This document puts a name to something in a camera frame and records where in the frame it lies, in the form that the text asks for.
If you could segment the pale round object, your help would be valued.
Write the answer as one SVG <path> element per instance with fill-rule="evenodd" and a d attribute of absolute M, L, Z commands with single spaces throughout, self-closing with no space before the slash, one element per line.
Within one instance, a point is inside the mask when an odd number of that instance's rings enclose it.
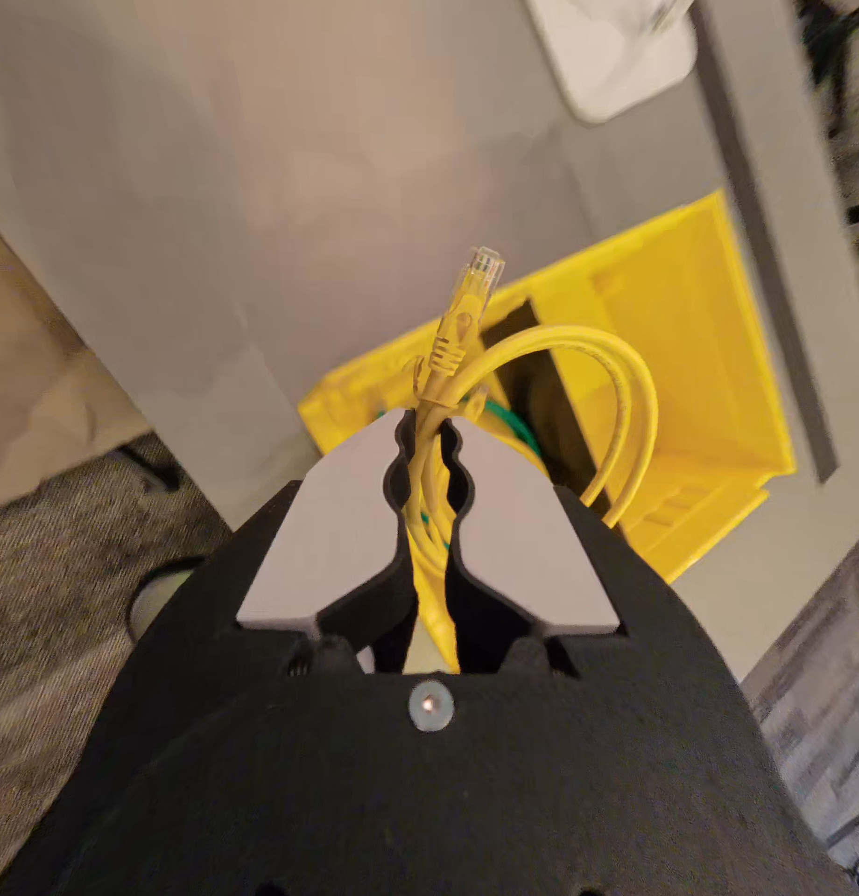
<path fill-rule="evenodd" d="M 177 559 L 154 568 L 140 580 L 126 611 L 126 627 L 132 643 L 139 642 L 176 591 L 203 562 L 202 556 Z"/>

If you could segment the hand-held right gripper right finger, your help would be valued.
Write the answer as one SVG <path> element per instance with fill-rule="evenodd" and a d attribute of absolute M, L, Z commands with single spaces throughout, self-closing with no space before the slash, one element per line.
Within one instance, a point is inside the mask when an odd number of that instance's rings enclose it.
<path fill-rule="evenodd" d="M 465 419 L 445 425 L 455 514 L 446 609 L 463 674 L 499 670 L 513 644 L 611 636 L 620 618 L 556 488 L 514 449 Z"/>

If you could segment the yellow plastic bin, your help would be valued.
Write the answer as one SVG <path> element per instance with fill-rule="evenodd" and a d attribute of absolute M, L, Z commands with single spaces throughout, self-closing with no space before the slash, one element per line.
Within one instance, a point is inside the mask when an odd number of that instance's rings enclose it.
<path fill-rule="evenodd" d="M 672 583 L 796 466 L 727 201 L 669 211 L 503 287 L 464 366 L 537 328 L 626 342 L 652 386 L 532 342 L 464 389 L 458 410 L 607 517 Z"/>

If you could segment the white router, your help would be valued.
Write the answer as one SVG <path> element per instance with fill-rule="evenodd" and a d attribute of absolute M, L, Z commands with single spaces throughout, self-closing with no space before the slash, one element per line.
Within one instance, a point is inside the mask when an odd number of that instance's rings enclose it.
<path fill-rule="evenodd" d="M 526 1 L 575 117 L 601 125 L 684 82 L 697 61 L 692 1 Z"/>

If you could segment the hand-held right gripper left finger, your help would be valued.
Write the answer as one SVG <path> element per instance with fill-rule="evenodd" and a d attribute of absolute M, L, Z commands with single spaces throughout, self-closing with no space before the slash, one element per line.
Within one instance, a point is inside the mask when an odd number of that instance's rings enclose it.
<path fill-rule="evenodd" d="M 247 630 L 344 639 L 373 669 L 401 673 L 417 591 L 404 508 L 415 414 L 357 431 L 301 481 L 236 615 Z"/>

